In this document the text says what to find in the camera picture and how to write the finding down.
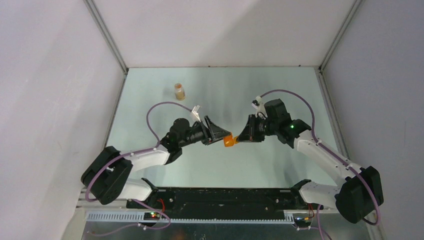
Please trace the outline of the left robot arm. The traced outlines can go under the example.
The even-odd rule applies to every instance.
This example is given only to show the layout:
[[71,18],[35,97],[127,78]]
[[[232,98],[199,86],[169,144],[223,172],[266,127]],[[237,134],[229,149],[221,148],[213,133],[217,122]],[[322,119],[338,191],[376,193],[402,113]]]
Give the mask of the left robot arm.
[[115,147],[104,148],[81,176],[87,189],[86,200],[108,205],[116,199],[136,199],[145,208],[158,202],[154,186],[145,178],[133,179],[131,174],[153,166],[173,163],[182,155],[182,148],[195,143],[205,146],[231,142],[233,135],[214,124],[208,116],[190,124],[185,118],[173,122],[158,146],[120,153]]

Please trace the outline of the amber glass pill bottle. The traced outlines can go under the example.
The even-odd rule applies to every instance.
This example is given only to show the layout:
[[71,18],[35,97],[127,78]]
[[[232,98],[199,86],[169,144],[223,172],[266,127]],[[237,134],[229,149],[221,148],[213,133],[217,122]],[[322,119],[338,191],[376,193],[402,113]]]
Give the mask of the amber glass pill bottle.
[[183,85],[181,83],[176,83],[174,85],[174,94],[175,94],[175,98],[179,101],[182,101],[185,99],[186,95],[185,95],[185,90],[183,88]]

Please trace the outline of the orange pill organizer box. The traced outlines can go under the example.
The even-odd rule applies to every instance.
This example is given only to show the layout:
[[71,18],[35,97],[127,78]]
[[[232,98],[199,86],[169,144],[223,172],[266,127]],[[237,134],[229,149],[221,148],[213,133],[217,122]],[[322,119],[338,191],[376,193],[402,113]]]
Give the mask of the orange pill organizer box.
[[232,134],[230,134],[230,135],[224,137],[222,140],[223,140],[224,146],[226,148],[228,148],[228,147],[233,147],[234,145],[238,144],[238,142],[239,142],[238,138],[239,138],[238,135],[233,136]]

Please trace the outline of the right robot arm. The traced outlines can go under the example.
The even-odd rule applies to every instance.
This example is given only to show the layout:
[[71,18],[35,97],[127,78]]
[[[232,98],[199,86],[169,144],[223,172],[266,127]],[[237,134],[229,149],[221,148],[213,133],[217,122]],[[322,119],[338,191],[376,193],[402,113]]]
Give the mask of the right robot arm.
[[313,160],[334,185],[311,180],[299,182],[293,188],[291,204],[304,209],[310,203],[336,209],[350,223],[358,223],[384,203],[380,173],[352,162],[313,134],[301,119],[292,119],[281,99],[252,102],[255,114],[248,116],[242,132],[234,137],[237,143],[260,143],[267,136],[276,136],[282,144]]

